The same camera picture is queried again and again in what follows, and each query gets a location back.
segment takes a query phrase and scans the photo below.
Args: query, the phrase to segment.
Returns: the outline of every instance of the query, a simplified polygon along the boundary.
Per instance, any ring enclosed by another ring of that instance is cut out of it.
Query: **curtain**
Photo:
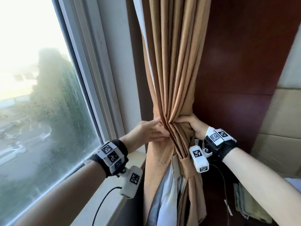
[[[134,0],[154,117],[161,117],[170,132],[168,140],[148,145],[144,223],[174,154],[186,179],[179,199],[177,225],[199,225],[206,216],[202,177],[189,155],[194,132],[189,124],[174,121],[180,115],[192,113],[210,3],[211,0]],[[185,222],[186,208],[189,214]]]

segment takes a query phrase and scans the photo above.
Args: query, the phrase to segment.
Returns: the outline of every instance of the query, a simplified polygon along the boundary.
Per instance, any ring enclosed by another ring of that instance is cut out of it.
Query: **white sensor device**
[[[198,145],[190,147],[189,152],[197,172],[203,173],[209,170],[209,162],[207,158],[212,156],[212,152],[208,152],[207,148],[201,149]]]
[[[143,171],[136,166],[132,166],[130,169],[125,168],[124,173],[118,175],[124,178],[124,183],[120,194],[125,198],[134,198],[141,182]]]

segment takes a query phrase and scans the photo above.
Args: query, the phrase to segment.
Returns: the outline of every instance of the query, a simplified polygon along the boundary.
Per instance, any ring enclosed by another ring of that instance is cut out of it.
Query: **curtain tag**
[[[177,154],[172,157],[171,164],[173,177],[175,180],[177,180],[180,177],[179,160]]]

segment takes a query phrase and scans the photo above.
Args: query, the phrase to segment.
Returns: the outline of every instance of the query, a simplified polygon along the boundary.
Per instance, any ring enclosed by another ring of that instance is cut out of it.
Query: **window sill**
[[[129,162],[126,164],[128,168],[135,165],[137,167],[144,167],[144,162],[146,154],[142,152],[133,152],[128,155]],[[82,209],[80,214],[75,218],[71,226],[82,226],[82,225],[92,225],[93,218],[95,216],[96,210],[103,200],[104,196],[114,187],[122,186],[123,178],[109,177],[101,184],[97,189],[95,194]],[[122,209],[123,205],[126,203],[126,198],[120,195],[120,190],[114,190],[110,193],[106,200],[101,206],[96,220],[95,225],[103,226],[110,225],[113,223],[118,216],[119,211]]]

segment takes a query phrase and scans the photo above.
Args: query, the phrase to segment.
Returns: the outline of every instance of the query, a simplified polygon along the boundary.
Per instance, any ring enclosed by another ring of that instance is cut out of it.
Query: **finger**
[[[164,128],[164,126],[156,125],[155,127],[153,127],[153,130],[158,131],[158,132],[161,132],[161,133],[163,133],[164,135],[166,135],[167,137],[169,136],[169,131],[167,131],[167,130]]]
[[[150,137],[169,137],[169,133],[166,134],[166,133],[162,133],[162,132],[157,132],[157,131],[154,131],[151,133]]]
[[[156,119],[153,119],[152,121],[148,121],[145,126],[146,127],[154,127],[155,125],[157,125],[159,122],[160,122],[161,118],[156,118]]]
[[[158,141],[163,141],[166,140],[165,137],[154,137],[154,138],[150,138],[150,142],[158,142]]]
[[[182,122],[190,122],[192,116],[180,116],[178,117],[175,122],[182,123]]]

